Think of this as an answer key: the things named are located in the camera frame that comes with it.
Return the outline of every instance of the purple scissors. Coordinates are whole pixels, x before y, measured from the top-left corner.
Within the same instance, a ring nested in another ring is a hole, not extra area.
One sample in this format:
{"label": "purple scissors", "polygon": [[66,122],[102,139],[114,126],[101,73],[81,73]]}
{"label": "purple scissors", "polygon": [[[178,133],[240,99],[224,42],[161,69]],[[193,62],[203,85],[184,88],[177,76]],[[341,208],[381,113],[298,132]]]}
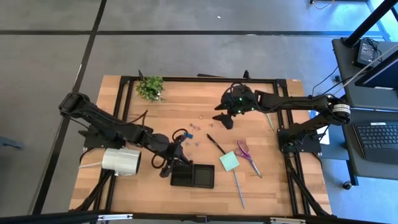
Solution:
{"label": "purple scissors", "polygon": [[260,171],[257,169],[256,165],[254,164],[253,160],[251,159],[248,145],[244,141],[238,141],[238,147],[239,147],[238,149],[235,149],[235,155],[247,159],[250,162],[253,169],[256,171],[257,175],[260,178],[262,178]]}

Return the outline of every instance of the green plant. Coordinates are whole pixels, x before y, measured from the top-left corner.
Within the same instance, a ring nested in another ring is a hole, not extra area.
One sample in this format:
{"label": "green plant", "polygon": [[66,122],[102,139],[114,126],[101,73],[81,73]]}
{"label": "green plant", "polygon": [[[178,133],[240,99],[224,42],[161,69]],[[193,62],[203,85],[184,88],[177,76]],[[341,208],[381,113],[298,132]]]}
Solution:
{"label": "green plant", "polygon": [[163,100],[160,92],[163,90],[162,77],[144,77],[144,80],[137,86],[137,91],[141,97],[147,100]]}

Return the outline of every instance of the sticky note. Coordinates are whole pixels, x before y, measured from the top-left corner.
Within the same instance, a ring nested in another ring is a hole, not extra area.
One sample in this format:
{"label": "sticky note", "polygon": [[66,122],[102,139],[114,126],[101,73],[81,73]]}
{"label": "sticky note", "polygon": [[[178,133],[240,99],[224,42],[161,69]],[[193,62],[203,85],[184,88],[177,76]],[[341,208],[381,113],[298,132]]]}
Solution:
{"label": "sticky note", "polygon": [[239,161],[233,151],[221,156],[220,161],[227,172],[239,165]]}

